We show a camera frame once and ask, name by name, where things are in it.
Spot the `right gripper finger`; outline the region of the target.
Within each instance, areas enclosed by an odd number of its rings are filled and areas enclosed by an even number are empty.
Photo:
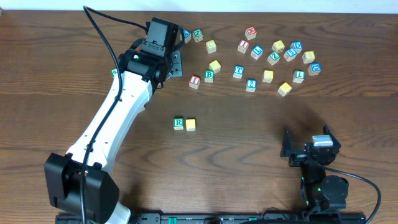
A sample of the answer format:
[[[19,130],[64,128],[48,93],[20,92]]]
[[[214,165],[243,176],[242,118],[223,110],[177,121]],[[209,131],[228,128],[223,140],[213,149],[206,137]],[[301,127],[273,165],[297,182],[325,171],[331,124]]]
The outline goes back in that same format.
[[[280,157],[289,157],[293,154],[292,142],[290,140],[289,131],[287,128],[284,129],[284,137],[282,141],[282,147],[280,150]]]
[[[328,138],[331,141],[331,145],[337,145],[338,141],[336,140],[334,135],[332,135],[329,127],[326,124],[323,125],[323,134],[328,136]]]

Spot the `green B block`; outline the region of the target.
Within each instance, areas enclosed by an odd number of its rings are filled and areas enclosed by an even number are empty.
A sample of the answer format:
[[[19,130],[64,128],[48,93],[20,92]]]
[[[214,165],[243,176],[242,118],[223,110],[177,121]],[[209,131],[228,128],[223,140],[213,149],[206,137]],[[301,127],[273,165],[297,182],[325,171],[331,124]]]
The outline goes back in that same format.
[[[215,77],[214,71],[213,70],[206,70],[204,77],[205,77],[205,82],[213,83],[214,82],[214,77]]]

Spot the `green R block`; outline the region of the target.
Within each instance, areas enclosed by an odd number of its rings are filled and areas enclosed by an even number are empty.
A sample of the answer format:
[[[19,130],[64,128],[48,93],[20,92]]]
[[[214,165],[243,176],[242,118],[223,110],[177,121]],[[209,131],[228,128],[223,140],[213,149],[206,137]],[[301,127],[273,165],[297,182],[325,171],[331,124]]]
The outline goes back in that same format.
[[[184,129],[184,119],[183,118],[174,118],[173,127],[174,127],[174,130],[183,130]]]

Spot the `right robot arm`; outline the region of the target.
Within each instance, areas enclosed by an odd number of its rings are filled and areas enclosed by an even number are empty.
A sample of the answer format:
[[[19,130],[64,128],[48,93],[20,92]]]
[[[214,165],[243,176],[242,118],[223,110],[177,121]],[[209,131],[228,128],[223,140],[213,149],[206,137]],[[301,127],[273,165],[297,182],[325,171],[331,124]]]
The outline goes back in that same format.
[[[327,126],[303,149],[294,149],[289,132],[284,131],[280,157],[287,157],[289,166],[301,170],[301,194],[307,202],[301,218],[305,222],[343,223],[340,211],[346,208],[349,183],[337,175],[326,175],[327,165],[336,159],[340,148]]]

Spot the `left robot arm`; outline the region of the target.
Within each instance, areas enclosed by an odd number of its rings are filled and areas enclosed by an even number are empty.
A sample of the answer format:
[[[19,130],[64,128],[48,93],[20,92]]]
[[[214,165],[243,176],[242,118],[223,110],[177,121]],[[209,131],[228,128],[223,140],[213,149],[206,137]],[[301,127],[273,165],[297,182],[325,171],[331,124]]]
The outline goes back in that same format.
[[[44,165],[51,206],[79,222],[128,223],[132,212],[119,201],[111,178],[131,124],[159,84],[182,76],[179,50],[163,57],[129,49],[118,58],[111,89],[95,117],[65,155],[52,153]]]

